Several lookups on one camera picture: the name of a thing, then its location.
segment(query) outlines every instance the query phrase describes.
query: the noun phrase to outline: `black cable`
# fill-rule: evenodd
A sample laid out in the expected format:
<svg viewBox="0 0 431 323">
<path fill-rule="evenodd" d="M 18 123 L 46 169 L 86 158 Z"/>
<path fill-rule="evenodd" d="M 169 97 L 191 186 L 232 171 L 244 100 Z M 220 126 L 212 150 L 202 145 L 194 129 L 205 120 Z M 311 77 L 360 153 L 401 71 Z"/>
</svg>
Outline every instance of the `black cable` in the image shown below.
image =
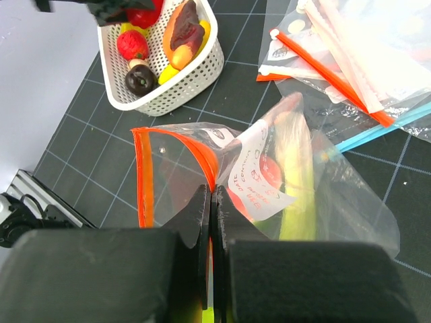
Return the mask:
<svg viewBox="0 0 431 323">
<path fill-rule="evenodd" d="M 38 200 L 36 200 L 33 196 L 31 196 L 31 195 L 29 195 L 29 194 L 24 194 L 23 196 L 21 196 L 20 201 L 21 201 L 23 204 L 25 204 L 25 203 L 24 203 L 24 200 L 25 200 L 26 198 L 27 198 L 27 199 L 29 199 L 29 200 L 31 200 L 31 201 L 36 205 L 36 207 L 38 208 L 38 211 L 39 211 L 40 215 L 42 215 L 42 219 L 46 219 L 46 213 L 45 213 L 45 211 L 43 211 L 43 209 L 42 209 L 42 207 L 40 206 L 40 203 L 38 202 Z"/>
</svg>

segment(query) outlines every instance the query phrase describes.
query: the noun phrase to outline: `white wall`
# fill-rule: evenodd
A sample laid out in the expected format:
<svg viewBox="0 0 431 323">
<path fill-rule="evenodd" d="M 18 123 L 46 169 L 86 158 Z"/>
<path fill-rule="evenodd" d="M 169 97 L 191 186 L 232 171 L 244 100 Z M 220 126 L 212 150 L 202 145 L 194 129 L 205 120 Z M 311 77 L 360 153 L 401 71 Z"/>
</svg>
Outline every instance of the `white wall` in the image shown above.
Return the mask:
<svg viewBox="0 0 431 323">
<path fill-rule="evenodd" d="M 0 192 L 32 171 L 98 51 L 84 5 L 0 1 Z"/>
</svg>

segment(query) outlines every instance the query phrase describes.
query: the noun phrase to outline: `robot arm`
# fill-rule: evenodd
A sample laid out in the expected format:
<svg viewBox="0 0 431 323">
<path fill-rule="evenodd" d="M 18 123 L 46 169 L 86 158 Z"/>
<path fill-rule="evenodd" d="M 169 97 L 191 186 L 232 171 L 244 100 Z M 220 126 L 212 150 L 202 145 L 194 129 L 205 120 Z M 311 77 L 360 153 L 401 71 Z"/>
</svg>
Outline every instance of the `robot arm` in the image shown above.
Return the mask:
<svg viewBox="0 0 431 323">
<path fill-rule="evenodd" d="M 126 10 L 154 10 L 152 0 L 56 0 L 85 3 L 99 26 L 128 22 Z M 37 8 L 51 12 L 50 0 L 34 0 Z"/>
</svg>

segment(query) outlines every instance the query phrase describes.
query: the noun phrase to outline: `dark tabletop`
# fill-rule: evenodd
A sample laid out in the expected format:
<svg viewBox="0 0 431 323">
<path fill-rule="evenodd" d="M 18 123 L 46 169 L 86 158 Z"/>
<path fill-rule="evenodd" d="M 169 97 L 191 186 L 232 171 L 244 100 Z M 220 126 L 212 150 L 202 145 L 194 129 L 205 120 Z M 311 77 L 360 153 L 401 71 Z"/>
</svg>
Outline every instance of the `dark tabletop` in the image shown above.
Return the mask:
<svg viewBox="0 0 431 323">
<path fill-rule="evenodd" d="M 204 92 L 166 116 L 114 109 L 100 57 L 82 81 L 35 175 L 99 227 L 136 227 L 136 164 L 130 129 L 206 121 L 245 130 L 280 99 L 257 83 L 266 0 L 210 0 L 226 66 Z M 431 143 L 395 131 L 345 153 L 398 220 L 395 260 L 421 322 L 431 322 Z"/>
</svg>

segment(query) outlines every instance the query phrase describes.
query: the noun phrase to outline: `basket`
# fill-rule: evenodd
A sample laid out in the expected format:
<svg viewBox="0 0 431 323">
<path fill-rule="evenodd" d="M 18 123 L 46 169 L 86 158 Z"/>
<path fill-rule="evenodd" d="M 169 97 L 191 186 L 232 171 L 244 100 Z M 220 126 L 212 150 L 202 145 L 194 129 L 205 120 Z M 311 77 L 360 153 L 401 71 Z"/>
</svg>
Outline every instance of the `basket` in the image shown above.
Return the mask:
<svg viewBox="0 0 431 323">
<path fill-rule="evenodd" d="M 169 64 L 163 51 L 163 35 L 174 9 L 183 0 L 165 0 L 162 15 L 150 28 L 147 43 L 150 49 L 150 69 L 159 76 Z M 200 20 L 207 20 L 211 26 L 208 42 L 201 53 L 180 73 L 142 98 L 132 94 L 125 85 L 129 71 L 127 61 L 117 50 L 117 38 L 121 25 L 98 28 L 100 58 L 109 102 L 122 111 L 137 110 L 150 116 L 162 116 L 182 106 L 220 75 L 224 56 L 217 39 L 218 24 L 207 0 L 195 0 Z"/>
</svg>

